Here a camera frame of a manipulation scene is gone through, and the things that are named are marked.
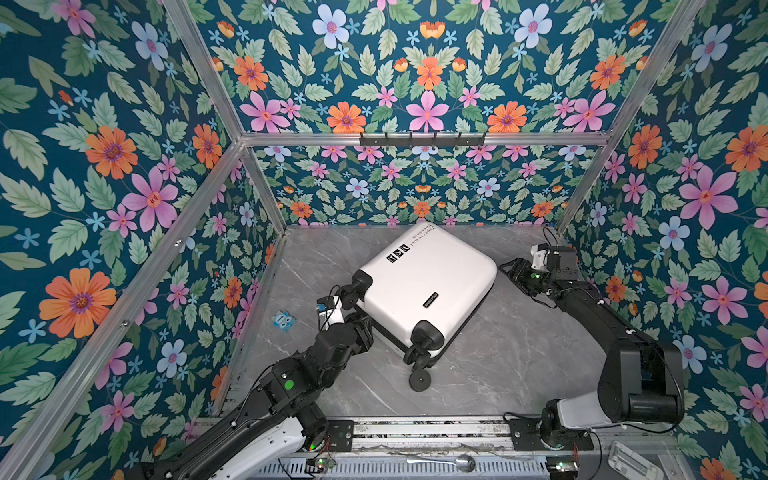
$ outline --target black sticker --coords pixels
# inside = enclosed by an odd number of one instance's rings
[[[434,292],[432,295],[429,296],[426,302],[424,302],[424,308],[429,308],[430,305],[432,305],[432,302],[435,301],[437,298],[437,292]]]

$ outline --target orange flower center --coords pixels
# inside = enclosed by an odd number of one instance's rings
[[[149,208],[157,208],[163,203],[163,199],[158,192],[152,192],[152,195],[147,197],[147,206]]]

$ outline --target spoon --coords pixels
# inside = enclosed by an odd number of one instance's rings
[[[477,464],[475,459],[467,454],[461,454],[456,457],[455,460],[431,460],[429,458],[423,458],[416,455],[408,455],[406,457],[408,463],[445,463],[448,465],[454,465],[457,470],[463,473],[469,473],[475,470]]]

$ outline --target small blue toy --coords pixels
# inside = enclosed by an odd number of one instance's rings
[[[294,323],[296,319],[288,312],[278,312],[272,317],[272,324],[284,332],[290,330]]]

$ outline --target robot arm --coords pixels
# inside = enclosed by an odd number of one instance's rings
[[[315,401],[350,356],[367,352],[372,343],[369,318],[361,313],[329,325],[310,348],[268,367],[245,400],[184,452],[141,463],[127,471],[126,479],[208,480],[221,470],[222,478],[238,480],[281,455],[302,447],[314,450],[328,428]]]
[[[606,353],[597,391],[550,401],[542,413],[542,436],[620,422],[678,423],[684,415],[680,350],[636,331],[605,303],[597,287],[579,280],[574,248],[543,243],[531,253],[533,263],[518,258],[499,269],[531,298],[545,293]]]

